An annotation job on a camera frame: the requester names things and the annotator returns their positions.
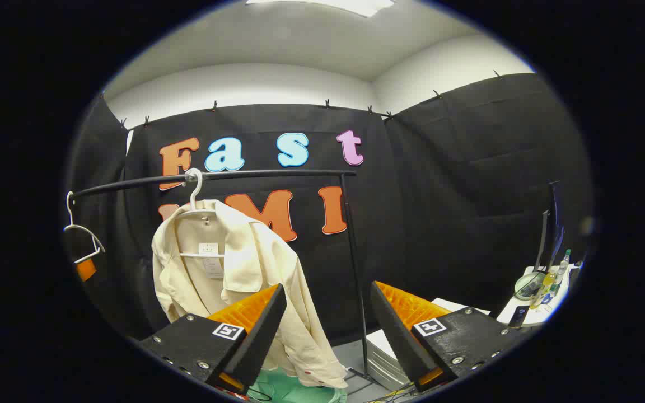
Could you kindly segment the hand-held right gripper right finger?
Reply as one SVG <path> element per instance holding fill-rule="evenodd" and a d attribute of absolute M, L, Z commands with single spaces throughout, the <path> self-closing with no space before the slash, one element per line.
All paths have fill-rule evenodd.
<path fill-rule="evenodd" d="M 522 342 L 523 334 L 481 311 L 450 311 L 373 281 L 370 304 L 407 378 L 419 392 L 468 377 Z"/>

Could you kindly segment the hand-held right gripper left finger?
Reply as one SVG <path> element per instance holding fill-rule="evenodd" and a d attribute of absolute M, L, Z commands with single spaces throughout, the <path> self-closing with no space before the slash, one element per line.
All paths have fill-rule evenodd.
<path fill-rule="evenodd" d="M 189 313 L 139 342 L 157 362 L 217 388 L 246 395 L 258 378 L 287 301 L 281 284 L 208 317 Z"/>

